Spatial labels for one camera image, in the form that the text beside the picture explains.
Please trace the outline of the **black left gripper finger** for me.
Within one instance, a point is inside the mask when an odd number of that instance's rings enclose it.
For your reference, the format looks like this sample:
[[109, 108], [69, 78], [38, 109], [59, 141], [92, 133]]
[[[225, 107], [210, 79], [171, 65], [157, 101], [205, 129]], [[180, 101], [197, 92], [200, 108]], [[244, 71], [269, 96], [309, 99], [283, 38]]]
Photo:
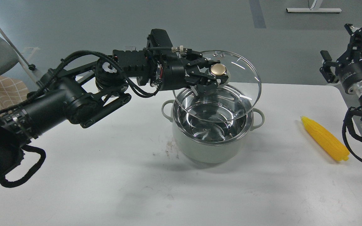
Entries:
[[192, 51], [189, 53], [183, 54], [183, 67], [184, 67], [184, 75], [203, 75], [206, 74], [211, 76], [212, 74], [209, 72], [211, 66], [216, 64], [216, 60], [210, 60], [203, 56], [203, 53]]
[[194, 98], [203, 98], [213, 94], [217, 89], [225, 86], [228, 83], [228, 76], [217, 76], [216, 79], [200, 78], [196, 83], [191, 85], [191, 91]]

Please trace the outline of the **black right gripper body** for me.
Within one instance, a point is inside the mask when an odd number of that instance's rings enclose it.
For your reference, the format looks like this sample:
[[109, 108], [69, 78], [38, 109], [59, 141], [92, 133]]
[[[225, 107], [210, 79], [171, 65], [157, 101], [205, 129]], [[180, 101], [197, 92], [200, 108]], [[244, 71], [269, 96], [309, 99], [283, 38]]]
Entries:
[[336, 76], [347, 94], [355, 83], [362, 83], [362, 52], [345, 52], [337, 59]]

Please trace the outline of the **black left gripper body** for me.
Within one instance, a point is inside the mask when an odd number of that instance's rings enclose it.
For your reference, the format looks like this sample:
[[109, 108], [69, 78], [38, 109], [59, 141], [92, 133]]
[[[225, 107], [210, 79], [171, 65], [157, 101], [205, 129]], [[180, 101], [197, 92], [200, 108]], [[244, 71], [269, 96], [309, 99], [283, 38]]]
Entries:
[[161, 91], [190, 88], [190, 85], [185, 80], [185, 68], [191, 61], [177, 55], [166, 55], [163, 60], [164, 72], [161, 78]]

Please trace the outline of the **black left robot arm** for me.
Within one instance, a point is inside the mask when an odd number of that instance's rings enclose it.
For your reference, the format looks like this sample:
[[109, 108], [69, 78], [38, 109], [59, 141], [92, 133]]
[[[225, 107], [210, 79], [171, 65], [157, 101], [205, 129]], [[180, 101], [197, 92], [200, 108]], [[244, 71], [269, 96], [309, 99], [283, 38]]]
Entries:
[[21, 186], [40, 169], [46, 152], [30, 146], [32, 139], [65, 120], [92, 126], [131, 100], [128, 88], [142, 98], [181, 88], [203, 96], [228, 81], [220, 60], [173, 46], [160, 29], [151, 30], [143, 50], [76, 51], [41, 78], [38, 91], [0, 110], [0, 184]]

